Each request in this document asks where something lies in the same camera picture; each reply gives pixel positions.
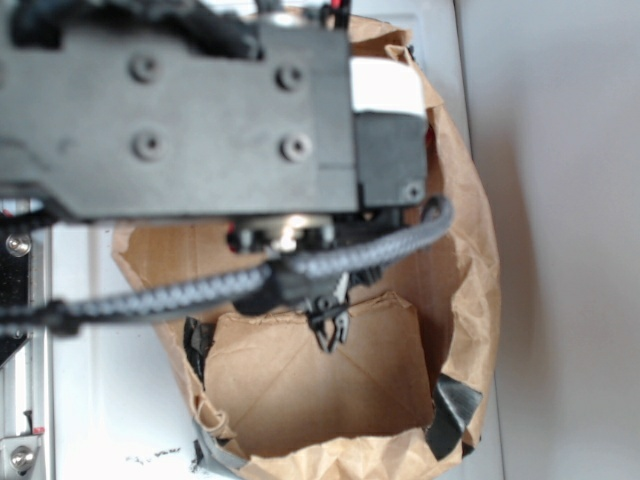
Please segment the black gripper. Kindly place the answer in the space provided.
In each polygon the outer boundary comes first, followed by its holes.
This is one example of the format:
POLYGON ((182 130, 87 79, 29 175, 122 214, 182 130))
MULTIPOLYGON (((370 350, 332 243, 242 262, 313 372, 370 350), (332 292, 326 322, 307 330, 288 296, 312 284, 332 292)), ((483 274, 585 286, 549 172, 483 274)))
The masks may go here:
POLYGON ((414 72, 358 57, 348 1, 243 17, 204 1, 5 1, 1 195, 55 223, 315 217, 307 248, 365 241, 424 200, 414 72))

